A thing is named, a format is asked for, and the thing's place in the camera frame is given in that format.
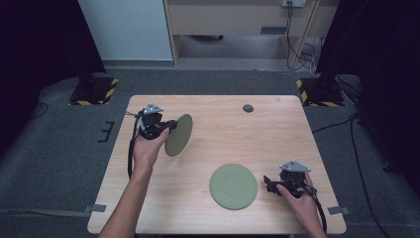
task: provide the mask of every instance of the wrist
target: wrist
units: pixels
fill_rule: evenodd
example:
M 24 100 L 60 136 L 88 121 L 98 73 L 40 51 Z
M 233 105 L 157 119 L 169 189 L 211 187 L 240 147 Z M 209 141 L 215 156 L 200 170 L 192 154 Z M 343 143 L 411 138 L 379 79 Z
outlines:
M 324 238 L 327 237 L 321 226 L 304 227 L 306 234 L 310 238 Z
M 143 182 L 143 181 L 149 182 L 153 171 L 154 171 L 153 168 L 134 168 L 130 180 L 140 181 L 140 182 Z

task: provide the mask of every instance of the white wall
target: white wall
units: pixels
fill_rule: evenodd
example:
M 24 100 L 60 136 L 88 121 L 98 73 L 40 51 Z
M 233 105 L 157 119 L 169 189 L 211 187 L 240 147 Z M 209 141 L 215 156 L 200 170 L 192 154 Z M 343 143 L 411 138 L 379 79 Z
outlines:
M 172 60 L 162 0 L 79 0 L 103 60 Z

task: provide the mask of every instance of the gray floor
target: gray floor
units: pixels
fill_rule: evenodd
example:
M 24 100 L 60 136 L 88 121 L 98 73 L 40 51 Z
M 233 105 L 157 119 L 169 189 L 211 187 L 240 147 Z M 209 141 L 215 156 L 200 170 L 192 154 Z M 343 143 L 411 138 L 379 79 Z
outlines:
M 134 94 L 299 95 L 295 80 L 311 76 L 308 67 L 288 70 L 284 49 L 273 37 L 185 38 L 181 49 L 177 67 L 109 68 L 108 73 L 121 81 L 108 105 L 68 106 L 76 78 L 46 88 L 40 100 L 49 110 L 28 123 L 0 163 L 0 209 L 80 211 L 93 204 Z M 305 51 L 312 53 L 311 47 Z M 34 114 L 45 109 L 40 106 Z M 344 107 L 304 107 L 304 111 L 313 130 L 345 121 L 356 112 L 348 100 Z M 104 137 L 101 130 L 108 127 L 106 121 L 115 121 L 115 129 L 108 143 L 98 143 Z M 363 125 L 354 123 L 354 135 L 377 220 L 391 237 L 420 237 L 419 198 L 404 177 L 381 170 L 383 160 Z M 347 232 L 331 237 L 385 237 L 368 209 L 350 123 L 314 137 L 339 204 L 352 211 L 345 216 Z M 87 222 L 80 217 L 0 215 L 0 237 L 94 237 L 86 230 Z

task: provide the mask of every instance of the green circular pad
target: green circular pad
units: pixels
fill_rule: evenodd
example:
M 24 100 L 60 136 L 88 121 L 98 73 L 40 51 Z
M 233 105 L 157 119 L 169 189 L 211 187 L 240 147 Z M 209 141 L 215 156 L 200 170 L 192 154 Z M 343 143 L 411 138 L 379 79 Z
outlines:
M 192 131 L 192 117 L 184 114 L 176 120 L 176 129 L 172 129 L 164 143 L 166 154 L 174 157 L 185 148 Z
M 223 166 L 210 179 L 210 192 L 219 205 L 239 210 L 250 205 L 257 196 L 257 180 L 245 167 Z

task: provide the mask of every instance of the dark curtain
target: dark curtain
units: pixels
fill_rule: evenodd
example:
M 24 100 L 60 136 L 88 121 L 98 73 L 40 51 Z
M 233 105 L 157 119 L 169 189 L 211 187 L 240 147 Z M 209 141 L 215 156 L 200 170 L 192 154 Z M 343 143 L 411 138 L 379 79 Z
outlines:
M 76 0 L 0 0 L 0 155 L 44 87 L 92 72 L 105 68 Z
M 341 0 L 317 71 L 361 79 L 367 129 L 420 196 L 419 13 L 418 0 Z

